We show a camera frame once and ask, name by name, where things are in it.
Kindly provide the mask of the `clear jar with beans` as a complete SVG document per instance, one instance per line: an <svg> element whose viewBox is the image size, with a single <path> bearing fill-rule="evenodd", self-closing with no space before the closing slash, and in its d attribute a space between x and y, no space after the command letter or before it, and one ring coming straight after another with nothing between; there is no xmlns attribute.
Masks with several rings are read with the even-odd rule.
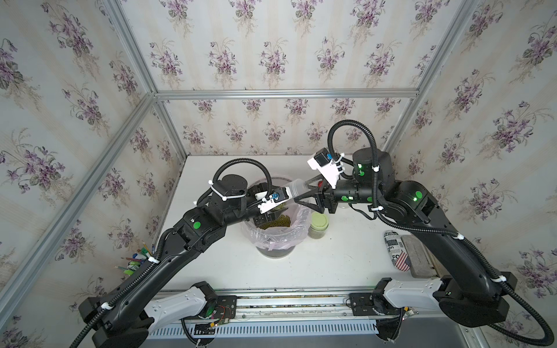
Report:
<svg viewBox="0 0 557 348"><path fill-rule="evenodd" d="M303 179L294 179L279 188L279 204L289 204L310 191L309 185Z"/></svg>

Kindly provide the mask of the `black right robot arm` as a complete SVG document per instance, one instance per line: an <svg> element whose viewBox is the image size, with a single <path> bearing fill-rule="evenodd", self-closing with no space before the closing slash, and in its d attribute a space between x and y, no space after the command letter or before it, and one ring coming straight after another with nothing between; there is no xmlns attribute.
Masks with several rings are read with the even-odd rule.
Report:
<svg viewBox="0 0 557 348"><path fill-rule="evenodd" d="M345 159L334 149L334 135L344 126L362 131L369 143L352 159ZM526 345L549 347L554 343L555 335L547 321L516 293L516 277L493 267L473 242L458 232L424 185L395 177L390 155L379 150L373 133L364 124L357 120L333 124L327 146L309 163L320 172L323 183L294 201L317 213L330 214L340 203L367 204L365 218L414 235L448 271L432 294L434 305L446 317L468 328L488 326ZM538 323L541 338L522 336L503 326L509 312L506 297Z"/></svg>

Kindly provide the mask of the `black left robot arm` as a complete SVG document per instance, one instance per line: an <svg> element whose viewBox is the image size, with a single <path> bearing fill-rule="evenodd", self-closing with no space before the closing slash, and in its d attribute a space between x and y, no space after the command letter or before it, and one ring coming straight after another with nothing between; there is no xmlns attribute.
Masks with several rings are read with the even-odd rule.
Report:
<svg viewBox="0 0 557 348"><path fill-rule="evenodd" d="M249 192L244 177L224 174L242 163L263 172L267 183L263 195ZM140 347L155 324L147 306L165 284L222 239L228 226L264 215L289 198L288 189L273 184L265 165L250 158L226 162L208 185L194 207L162 233L155 251L133 275L103 297L89 297L80 304L85 326L71 347L78 347L88 334L96 347Z"/></svg>

